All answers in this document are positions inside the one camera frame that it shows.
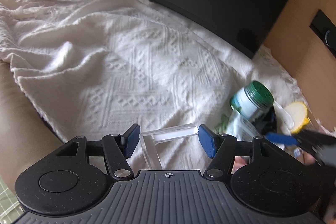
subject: wooden desk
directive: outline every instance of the wooden desk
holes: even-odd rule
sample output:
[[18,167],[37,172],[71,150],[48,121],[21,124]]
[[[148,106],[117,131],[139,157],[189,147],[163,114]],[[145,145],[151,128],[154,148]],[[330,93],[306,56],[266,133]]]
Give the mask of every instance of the wooden desk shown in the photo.
[[314,116],[336,126],[336,58],[310,29],[321,9],[336,24],[336,0],[289,0],[265,41],[296,78]]

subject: white towel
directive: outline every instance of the white towel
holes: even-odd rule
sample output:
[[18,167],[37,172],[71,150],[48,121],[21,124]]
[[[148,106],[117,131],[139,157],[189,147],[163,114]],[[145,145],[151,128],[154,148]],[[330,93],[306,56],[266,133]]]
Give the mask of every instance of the white towel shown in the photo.
[[[63,141],[98,140],[186,123],[214,127],[252,79],[281,104],[303,100],[262,47],[251,61],[186,18],[147,0],[0,0],[0,58]],[[197,137],[158,147],[167,169],[201,169]],[[138,146],[129,160],[146,168]]]

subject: crosshair marking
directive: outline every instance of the crosshair marking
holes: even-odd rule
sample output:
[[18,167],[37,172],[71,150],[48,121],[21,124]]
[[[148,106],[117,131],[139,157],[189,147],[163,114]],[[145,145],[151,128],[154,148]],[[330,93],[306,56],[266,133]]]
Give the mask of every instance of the crosshair marking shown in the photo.
[[167,177],[167,178],[171,178],[171,177],[173,177],[174,175],[172,174],[172,173],[167,173],[167,174],[165,174],[165,177]]

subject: beige sofa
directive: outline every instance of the beige sofa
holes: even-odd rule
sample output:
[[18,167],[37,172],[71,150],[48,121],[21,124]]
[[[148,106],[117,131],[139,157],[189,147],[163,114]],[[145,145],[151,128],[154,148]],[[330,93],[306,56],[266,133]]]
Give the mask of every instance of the beige sofa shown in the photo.
[[46,127],[0,61],[0,175],[14,192],[16,178],[55,150],[61,141]]

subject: plastic container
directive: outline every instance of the plastic container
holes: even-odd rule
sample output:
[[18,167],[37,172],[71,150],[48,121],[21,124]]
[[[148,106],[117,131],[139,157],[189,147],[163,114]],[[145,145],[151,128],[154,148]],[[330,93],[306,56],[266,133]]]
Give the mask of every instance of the plastic container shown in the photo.
[[252,81],[230,99],[230,105],[250,122],[265,115],[273,105],[271,92],[260,82]]
[[140,144],[149,170],[163,170],[156,150],[158,143],[187,138],[197,134],[198,128],[192,123],[140,133]]

